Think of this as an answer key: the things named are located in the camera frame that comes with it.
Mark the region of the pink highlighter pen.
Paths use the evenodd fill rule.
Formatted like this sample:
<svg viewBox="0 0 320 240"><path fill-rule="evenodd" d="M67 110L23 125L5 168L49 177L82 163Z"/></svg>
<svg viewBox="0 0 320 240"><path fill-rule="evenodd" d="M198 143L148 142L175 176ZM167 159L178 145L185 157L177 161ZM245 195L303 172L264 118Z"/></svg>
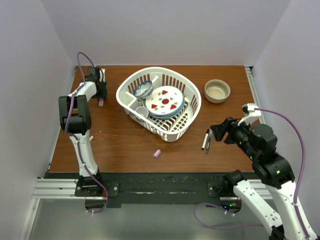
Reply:
<svg viewBox="0 0 320 240"><path fill-rule="evenodd" d="M104 99L103 99L103 98L100 98L100 99L99 99L98 105L99 105L100 107L102 107L102 106L104 105Z"/></svg>

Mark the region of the white pen with black tip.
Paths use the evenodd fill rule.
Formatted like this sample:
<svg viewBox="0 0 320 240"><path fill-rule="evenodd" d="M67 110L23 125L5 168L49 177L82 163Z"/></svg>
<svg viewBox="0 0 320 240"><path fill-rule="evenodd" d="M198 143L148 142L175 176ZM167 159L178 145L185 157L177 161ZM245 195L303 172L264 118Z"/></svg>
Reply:
<svg viewBox="0 0 320 240"><path fill-rule="evenodd" d="M208 128L206 130L206 133L205 133L205 136L204 136L204 140L203 140L203 143L202 143L202 146L201 146L201 150L204 150L205 147L206 147L206 143L207 143L207 140L208 140L208 137L209 137L209 133L210 133L210 129Z"/></svg>

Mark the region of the purple highlighter cap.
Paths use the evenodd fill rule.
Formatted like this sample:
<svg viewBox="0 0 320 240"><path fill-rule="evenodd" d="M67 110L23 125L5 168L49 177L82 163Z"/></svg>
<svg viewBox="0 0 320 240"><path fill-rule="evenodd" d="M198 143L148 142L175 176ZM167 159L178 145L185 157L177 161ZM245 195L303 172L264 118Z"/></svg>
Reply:
<svg viewBox="0 0 320 240"><path fill-rule="evenodd" d="M158 158L161 153L162 153L161 150L160 150L160 149L157 149L157 150L155 151L155 153L153 154L153 157L154 157L154 158Z"/></svg>

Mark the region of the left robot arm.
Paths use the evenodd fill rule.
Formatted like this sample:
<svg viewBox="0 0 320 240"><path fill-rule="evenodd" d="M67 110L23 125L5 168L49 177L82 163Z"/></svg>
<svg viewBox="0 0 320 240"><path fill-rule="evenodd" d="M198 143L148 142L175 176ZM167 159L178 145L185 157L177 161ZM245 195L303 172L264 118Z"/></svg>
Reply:
<svg viewBox="0 0 320 240"><path fill-rule="evenodd" d="M104 101L107 97L105 71L99 67L88 68L85 82L69 95L58 98L59 122L61 129L71 140L79 166L77 190L92 196L108 197L99 167L94 159L90 130L92 118L89 100L92 98Z"/></svg>

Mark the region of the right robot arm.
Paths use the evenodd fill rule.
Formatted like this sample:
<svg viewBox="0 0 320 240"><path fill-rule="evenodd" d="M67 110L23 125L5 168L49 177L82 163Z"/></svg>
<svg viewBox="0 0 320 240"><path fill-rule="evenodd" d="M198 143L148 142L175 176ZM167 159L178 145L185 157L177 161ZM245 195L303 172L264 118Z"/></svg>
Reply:
<svg viewBox="0 0 320 240"><path fill-rule="evenodd" d="M236 144L252 161L252 169L270 193L272 208L239 171L224 176L223 192L239 197L259 219L271 240L318 240L306 215L294 198L297 187L289 162L276 152L277 137L266 124L250 126L228 117L210 127L217 142Z"/></svg>

